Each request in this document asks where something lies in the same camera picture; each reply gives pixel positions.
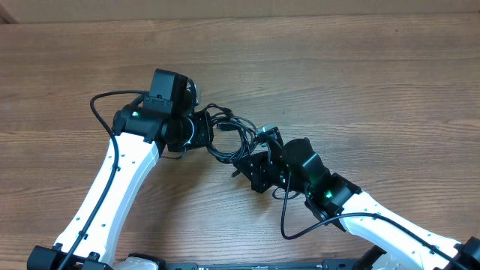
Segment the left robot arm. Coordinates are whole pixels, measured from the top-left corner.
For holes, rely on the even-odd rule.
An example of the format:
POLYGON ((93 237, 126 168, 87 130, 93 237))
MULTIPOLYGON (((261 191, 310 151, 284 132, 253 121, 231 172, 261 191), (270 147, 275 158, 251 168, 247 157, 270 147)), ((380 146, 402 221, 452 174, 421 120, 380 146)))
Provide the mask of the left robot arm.
POLYGON ((149 91, 114 116, 109 147, 82 205, 52 247, 35 246, 28 269, 165 269, 163 260, 132 253, 115 263, 122 227, 146 176, 164 149, 184 155, 212 141, 194 81, 157 69, 149 91))

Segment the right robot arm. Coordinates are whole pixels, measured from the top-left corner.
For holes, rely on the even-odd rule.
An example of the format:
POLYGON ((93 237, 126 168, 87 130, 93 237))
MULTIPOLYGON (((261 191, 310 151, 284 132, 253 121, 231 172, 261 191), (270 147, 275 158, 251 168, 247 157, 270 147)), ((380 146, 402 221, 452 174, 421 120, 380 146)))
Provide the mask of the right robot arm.
POLYGON ((393 257, 404 269, 478 269, 479 239, 465 243, 437 235, 395 214, 368 192, 323 164, 306 138, 286 145, 268 140, 268 151, 235 162, 254 191, 262 193, 272 185, 305 196, 305 205, 318 223, 296 238, 326 224, 361 237, 375 248, 363 261, 367 267, 382 257, 393 257))

